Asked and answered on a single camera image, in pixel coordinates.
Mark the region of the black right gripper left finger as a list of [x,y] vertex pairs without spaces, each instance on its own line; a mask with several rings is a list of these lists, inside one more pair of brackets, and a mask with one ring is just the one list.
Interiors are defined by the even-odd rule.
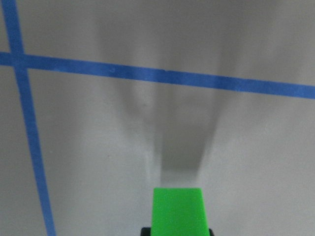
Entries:
[[143,227],[140,231],[140,236],[151,236],[151,228]]

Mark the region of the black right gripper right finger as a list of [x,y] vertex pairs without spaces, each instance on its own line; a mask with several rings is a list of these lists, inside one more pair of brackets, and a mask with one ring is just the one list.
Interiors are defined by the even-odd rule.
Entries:
[[210,228],[209,228],[209,235],[214,236],[214,233],[213,233],[212,229],[210,229]]

